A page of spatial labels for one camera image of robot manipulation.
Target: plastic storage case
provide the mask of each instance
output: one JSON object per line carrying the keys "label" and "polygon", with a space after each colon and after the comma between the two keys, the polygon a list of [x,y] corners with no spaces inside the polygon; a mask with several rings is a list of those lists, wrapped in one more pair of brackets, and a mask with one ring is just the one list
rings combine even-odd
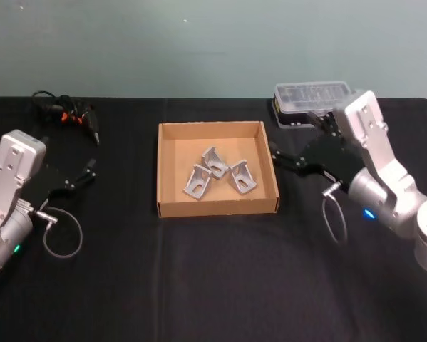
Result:
{"label": "plastic storage case", "polygon": [[325,115],[350,93],[343,81],[280,83],[272,107],[280,128],[309,128],[307,113]]}

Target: blue led light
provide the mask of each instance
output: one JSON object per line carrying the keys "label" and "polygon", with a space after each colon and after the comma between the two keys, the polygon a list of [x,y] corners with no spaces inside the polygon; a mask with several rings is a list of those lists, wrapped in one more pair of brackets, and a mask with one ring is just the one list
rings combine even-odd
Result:
{"label": "blue led light", "polygon": [[376,215],[370,209],[364,209],[364,217],[366,219],[376,219]]}

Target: table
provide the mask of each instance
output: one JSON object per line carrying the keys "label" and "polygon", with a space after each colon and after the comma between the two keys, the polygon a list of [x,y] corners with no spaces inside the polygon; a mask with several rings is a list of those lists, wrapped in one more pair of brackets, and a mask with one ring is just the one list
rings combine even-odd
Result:
{"label": "table", "polygon": [[[44,130],[46,161],[67,175],[90,157],[96,183],[65,209],[83,225],[59,261],[35,227],[0,274],[2,341],[427,341],[427,273],[399,239],[339,196],[349,243],[321,217],[320,176],[276,169],[274,215],[158,219],[158,123],[262,120],[299,152],[314,130],[279,130],[269,101],[91,98],[95,148],[75,128]],[[397,158],[427,195],[427,100],[381,99]],[[28,98],[0,98],[0,137],[34,130]]]}

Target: cardboard box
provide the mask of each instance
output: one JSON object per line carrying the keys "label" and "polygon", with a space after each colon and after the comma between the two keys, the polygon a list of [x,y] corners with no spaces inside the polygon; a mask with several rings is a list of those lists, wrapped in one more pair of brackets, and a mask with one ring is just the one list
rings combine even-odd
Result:
{"label": "cardboard box", "polygon": [[[210,180],[200,201],[185,194],[193,165],[200,164],[201,154],[212,146],[227,165],[247,160],[257,187],[241,195],[227,173],[221,180]],[[275,213],[279,193],[264,123],[159,124],[157,201],[160,217]]]}

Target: wall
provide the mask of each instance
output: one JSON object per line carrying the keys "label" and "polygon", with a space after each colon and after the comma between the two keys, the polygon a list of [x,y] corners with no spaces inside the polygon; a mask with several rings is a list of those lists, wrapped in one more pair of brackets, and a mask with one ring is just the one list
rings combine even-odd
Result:
{"label": "wall", "polygon": [[0,0],[0,95],[427,98],[427,0]]}

